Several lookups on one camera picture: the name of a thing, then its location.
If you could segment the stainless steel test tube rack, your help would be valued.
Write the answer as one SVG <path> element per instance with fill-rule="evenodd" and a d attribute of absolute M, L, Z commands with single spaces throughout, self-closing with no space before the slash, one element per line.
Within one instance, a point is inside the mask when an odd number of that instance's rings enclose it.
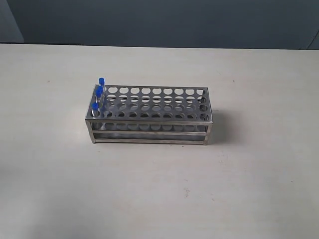
<path fill-rule="evenodd" d="M 100 116 L 85 115 L 92 143 L 207 145 L 213 127 L 207 87 L 106 85 Z"/>

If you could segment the blue capped tube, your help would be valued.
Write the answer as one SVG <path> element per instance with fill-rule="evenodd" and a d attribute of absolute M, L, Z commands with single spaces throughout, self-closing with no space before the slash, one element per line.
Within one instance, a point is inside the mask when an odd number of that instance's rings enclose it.
<path fill-rule="evenodd" d="M 104 92 L 102 86 L 98 86 L 95 90 L 95 100 L 98 105 L 98 108 L 102 109 L 104 106 Z"/>
<path fill-rule="evenodd" d="M 101 97 L 105 97 L 106 96 L 106 92 L 107 92 L 107 88 L 105 85 L 105 79 L 103 77 L 100 77 L 98 79 L 99 81 L 99 91 L 101 92 Z"/>
<path fill-rule="evenodd" d="M 98 118 L 100 116 L 99 104 L 97 102 L 93 102 L 91 104 L 91 115 L 94 118 Z"/>

